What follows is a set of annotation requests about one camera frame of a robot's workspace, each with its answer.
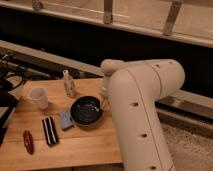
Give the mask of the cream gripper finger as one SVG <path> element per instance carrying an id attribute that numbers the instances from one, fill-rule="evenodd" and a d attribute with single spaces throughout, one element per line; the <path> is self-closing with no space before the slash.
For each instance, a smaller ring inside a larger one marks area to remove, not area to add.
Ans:
<path id="1" fill-rule="evenodd" d="M 107 105 L 107 100 L 104 99 L 104 98 L 101 98 L 101 99 L 99 100 L 99 103 L 98 103 L 98 109 L 99 109 L 100 111 L 104 111 L 105 108 L 106 108 L 106 105 Z"/>

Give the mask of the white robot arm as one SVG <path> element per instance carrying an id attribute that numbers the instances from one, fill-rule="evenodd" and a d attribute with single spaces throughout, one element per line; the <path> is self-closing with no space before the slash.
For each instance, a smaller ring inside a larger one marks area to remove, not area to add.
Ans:
<path id="1" fill-rule="evenodd" d="M 173 59 L 101 63 L 100 94 L 109 104 L 125 171 L 176 171 L 155 102 L 179 90 L 185 80 Z"/>

